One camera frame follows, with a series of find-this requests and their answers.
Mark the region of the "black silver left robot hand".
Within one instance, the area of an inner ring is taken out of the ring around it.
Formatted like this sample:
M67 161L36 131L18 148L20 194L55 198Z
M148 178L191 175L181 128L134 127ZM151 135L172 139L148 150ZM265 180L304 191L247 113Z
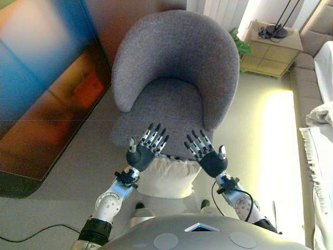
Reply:
M130 139L126 160L139 172L147 169L152 160L162 152L169 139L169 135L164 136L166 128L159 132L160 127L159 123L153 129L153 123L151 123L139 142L136 143L133 138Z

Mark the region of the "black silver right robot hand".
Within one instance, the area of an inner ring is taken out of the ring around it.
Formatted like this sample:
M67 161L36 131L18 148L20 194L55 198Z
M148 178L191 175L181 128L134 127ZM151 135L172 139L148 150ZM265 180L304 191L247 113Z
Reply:
M200 136L192 130L192 135L186 135L184 145L199 163L201 168L213 178L221 175L228 166L226 148L221 145L216 151L208 136L200 130Z

